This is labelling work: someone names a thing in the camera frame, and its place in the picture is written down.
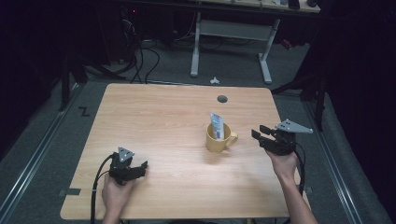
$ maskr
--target small white object on floor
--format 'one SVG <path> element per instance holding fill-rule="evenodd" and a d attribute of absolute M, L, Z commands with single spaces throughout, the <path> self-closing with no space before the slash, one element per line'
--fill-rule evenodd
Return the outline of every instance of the small white object on floor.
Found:
<path fill-rule="evenodd" d="M 210 80 L 210 83 L 212 83 L 212 84 L 220 84 L 220 81 L 218 81 L 218 79 L 216 77 L 213 77 L 213 79 Z"/>

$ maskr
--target mug handle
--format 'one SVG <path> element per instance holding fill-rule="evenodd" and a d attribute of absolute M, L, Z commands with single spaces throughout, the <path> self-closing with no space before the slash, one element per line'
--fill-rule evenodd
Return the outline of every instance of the mug handle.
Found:
<path fill-rule="evenodd" d="M 225 145 L 226 147 L 232 146 L 236 141 L 238 140 L 238 134 L 237 133 L 231 133 L 229 140 L 227 141 L 227 144 Z"/>

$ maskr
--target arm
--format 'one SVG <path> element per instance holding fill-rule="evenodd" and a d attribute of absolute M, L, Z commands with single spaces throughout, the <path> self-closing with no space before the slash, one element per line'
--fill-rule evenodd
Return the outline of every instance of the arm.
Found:
<path fill-rule="evenodd" d="M 128 181 L 125 186 L 117 184 L 116 180 L 105 175 L 105 185 L 102 191 L 106 213 L 104 224 L 118 224 L 123 208 L 128 203 L 135 180 Z"/>
<path fill-rule="evenodd" d="M 282 187 L 291 223 L 318 223 L 294 181 L 294 172 L 298 162 L 297 155 L 293 152 L 286 156 L 277 156 L 269 151 L 266 152 L 271 158 L 274 171 Z"/>

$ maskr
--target robotic hand controller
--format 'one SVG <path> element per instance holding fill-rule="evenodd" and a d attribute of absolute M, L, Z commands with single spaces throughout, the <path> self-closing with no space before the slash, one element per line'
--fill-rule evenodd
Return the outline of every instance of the robotic hand controller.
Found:
<path fill-rule="evenodd" d="M 145 161 L 140 166 L 131 168 L 129 165 L 133 158 L 134 153 L 123 147 L 119 147 L 119 153 L 113 153 L 108 173 L 119 185 L 124 186 L 126 181 L 145 176 L 148 162 Z"/>
<path fill-rule="evenodd" d="M 296 150 L 296 133 L 313 133 L 314 131 L 286 119 L 276 125 L 276 130 L 260 125 L 260 132 L 275 138 L 275 140 L 269 139 L 251 130 L 251 136 L 259 141 L 260 147 L 278 156 L 285 156 Z"/>

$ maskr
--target yellow mug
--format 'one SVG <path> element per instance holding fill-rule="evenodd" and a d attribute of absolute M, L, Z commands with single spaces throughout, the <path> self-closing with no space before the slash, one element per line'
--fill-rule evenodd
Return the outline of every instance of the yellow mug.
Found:
<path fill-rule="evenodd" d="M 224 127 L 224 140 L 216 140 L 213 137 L 212 124 L 209 124 L 206 129 L 206 147 L 212 152 L 221 152 L 226 147 L 230 147 L 238 140 L 238 134 L 233 133 L 227 124 L 223 124 Z"/>

